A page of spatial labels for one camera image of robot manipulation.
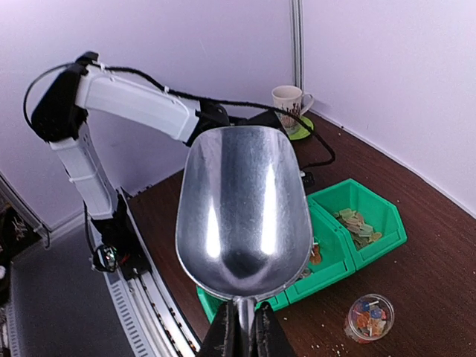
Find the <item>colorful candy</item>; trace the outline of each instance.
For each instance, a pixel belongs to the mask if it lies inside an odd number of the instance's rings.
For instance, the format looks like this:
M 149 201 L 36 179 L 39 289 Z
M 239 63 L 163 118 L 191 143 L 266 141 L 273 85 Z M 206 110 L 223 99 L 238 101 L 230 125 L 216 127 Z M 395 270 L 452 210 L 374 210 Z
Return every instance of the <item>colorful candy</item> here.
M 356 210 L 346 208 L 334 213 L 334 217 L 350 232 L 358 250 L 382 238 L 382 233 L 374 232 L 373 226 L 365 223 L 364 216 Z
M 309 258 L 309 261 L 315 266 L 322 263 L 321 248 L 319 247 L 319 243 L 314 243 L 312 246 L 311 257 Z
M 346 334 L 360 343 L 368 343 L 382 337 L 393 321 L 393 307 L 381 295 L 366 295 L 357 300 L 346 322 Z

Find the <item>coffee mug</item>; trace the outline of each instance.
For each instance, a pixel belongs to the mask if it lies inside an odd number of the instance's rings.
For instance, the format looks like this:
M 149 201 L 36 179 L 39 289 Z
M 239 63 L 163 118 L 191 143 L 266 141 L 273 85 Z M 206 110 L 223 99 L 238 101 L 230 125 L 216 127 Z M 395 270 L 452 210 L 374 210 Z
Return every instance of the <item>coffee mug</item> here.
M 301 91 L 298 87 L 279 86 L 273 89 L 271 93 L 273 95 L 275 107 L 284 109 L 297 117 L 300 117 L 302 114 L 307 112 L 311 108 L 312 104 L 314 104 L 314 97 L 309 93 L 304 94 L 303 91 Z M 309 96 L 310 101 L 304 107 L 302 107 L 305 96 Z M 288 115 L 277 113 L 277 116 L 279 117 L 280 122 L 282 123 L 288 136 L 295 134 L 301 128 L 300 124 Z

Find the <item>white robot arm segment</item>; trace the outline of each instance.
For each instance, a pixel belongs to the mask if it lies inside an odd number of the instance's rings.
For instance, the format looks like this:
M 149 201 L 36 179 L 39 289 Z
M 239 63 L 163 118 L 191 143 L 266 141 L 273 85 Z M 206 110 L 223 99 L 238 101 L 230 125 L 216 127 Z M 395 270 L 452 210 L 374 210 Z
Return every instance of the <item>white robot arm segment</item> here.
M 187 142 L 199 119 L 200 103 L 178 99 L 103 71 L 93 65 L 81 77 L 76 105 L 84 109 L 108 112 L 150 126 L 171 138 Z
M 50 142 L 50 148 L 59 156 L 69 181 L 88 206 L 89 216 L 111 219 L 118 206 L 118 196 L 97 157 L 88 124 L 81 125 L 78 139 Z

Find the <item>cable connector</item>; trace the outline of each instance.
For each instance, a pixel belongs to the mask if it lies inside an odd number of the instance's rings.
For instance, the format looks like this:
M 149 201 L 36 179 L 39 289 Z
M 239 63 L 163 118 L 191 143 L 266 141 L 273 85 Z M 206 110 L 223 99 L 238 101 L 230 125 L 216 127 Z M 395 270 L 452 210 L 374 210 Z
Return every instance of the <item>cable connector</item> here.
M 300 172 L 300 178 L 303 180 L 304 188 L 310 188 L 315 185 L 314 175 L 312 173 Z

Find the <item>plastic cup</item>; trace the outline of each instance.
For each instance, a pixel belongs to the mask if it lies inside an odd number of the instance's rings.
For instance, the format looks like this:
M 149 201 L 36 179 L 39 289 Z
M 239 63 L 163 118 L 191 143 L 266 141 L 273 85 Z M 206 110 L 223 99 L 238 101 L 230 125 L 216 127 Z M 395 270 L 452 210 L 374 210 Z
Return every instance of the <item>plastic cup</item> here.
M 395 320 L 390 301 L 378 294 L 360 297 L 350 308 L 344 331 L 354 341 L 368 344 L 388 334 Z

